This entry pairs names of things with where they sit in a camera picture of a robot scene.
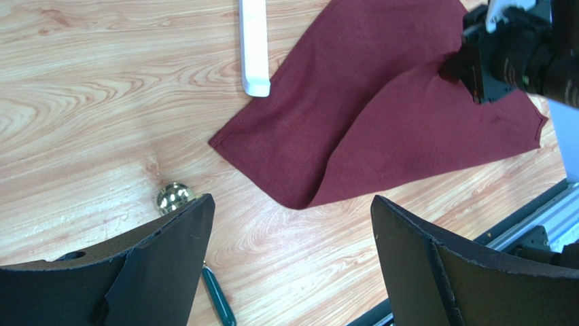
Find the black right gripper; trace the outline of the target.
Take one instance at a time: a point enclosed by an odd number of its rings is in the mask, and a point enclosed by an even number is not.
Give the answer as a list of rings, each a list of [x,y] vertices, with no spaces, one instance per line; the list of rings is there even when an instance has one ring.
[[[489,1],[463,17],[461,76],[477,104],[515,90],[578,108],[578,2]]]

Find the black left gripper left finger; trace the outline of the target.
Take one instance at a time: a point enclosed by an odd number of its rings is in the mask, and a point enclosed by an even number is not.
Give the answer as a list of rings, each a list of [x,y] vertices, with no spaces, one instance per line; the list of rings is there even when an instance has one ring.
[[[186,325],[213,226],[205,194],[55,261],[1,268],[2,325]]]

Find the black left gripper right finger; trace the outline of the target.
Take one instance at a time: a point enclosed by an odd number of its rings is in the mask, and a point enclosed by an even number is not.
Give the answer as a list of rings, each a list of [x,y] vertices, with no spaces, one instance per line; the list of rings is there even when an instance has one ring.
[[[372,227],[396,325],[577,325],[578,245],[511,255],[376,196]]]

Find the dark red cloth napkin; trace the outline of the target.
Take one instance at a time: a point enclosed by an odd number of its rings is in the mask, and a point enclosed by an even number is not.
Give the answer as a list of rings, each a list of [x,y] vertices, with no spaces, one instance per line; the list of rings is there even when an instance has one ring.
[[[439,68],[459,1],[331,1],[255,98],[210,140],[272,199],[306,209],[510,158],[547,118],[514,92],[476,105]]]

